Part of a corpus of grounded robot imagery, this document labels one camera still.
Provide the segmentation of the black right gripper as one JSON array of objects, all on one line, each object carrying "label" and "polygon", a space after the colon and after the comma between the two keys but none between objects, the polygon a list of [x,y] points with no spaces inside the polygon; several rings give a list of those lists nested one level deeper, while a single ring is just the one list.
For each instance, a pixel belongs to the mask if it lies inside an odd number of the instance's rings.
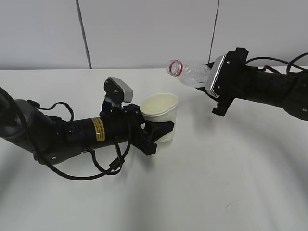
[{"label": "black right gripper", "polygon": [[[236,48],[226,53],[223,67],[218,76],[215,88],[218,98],[213,98],[217,104],[212,113],[225,116],[234,99],[249,100],[254,102],[252,93],[251,68],[246,65],[248,50]],[[215,69],[215,62],[205,64],[210,70]]]}]

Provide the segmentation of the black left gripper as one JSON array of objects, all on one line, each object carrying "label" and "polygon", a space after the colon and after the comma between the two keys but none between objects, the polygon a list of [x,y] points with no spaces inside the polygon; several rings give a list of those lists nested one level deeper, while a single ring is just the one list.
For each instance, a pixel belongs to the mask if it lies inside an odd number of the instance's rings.
[{"label": "black left gripper", "polygon": [[100,117],[109,145],[127,141],[145,155],[156,153],[155,142],[171,141],[174,136],[174,122],[146,121],[135,104],[121,107],[104,101]]}]

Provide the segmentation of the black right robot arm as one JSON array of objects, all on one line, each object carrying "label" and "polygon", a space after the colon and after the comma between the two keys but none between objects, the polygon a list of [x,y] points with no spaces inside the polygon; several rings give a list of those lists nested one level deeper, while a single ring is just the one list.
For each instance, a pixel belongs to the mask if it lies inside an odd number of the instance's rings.
[{"label": "black right robot arm", "polygon": [[298,58],[287,64],[281,74],[271,67],[248,66],[248,50],[236,48],[218,57],[206,66],[210,74],[205,86],[200,87],[209,98],[216,101],[212,112],[225,116],[234,99],[248,100],[282,108],[291,116],[308,119],[308,71],[290,69]]}]

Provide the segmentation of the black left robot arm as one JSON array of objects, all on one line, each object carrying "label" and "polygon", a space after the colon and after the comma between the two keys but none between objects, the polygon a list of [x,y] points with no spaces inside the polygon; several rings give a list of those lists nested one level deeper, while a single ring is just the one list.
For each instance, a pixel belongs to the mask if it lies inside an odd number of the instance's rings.
[{"label": "black left robot arm", "polygon": [[173,131],[174,122],[151,122],[131,104],[132,89],[104,87],[99,117],[64,121],[46,115],[31,100],[13,100],[0,91],[0,136],[33,154],[40,164],[44,156],[52,165],[87,150],[126,142],[145,155],[156,152],[156,141]]}]

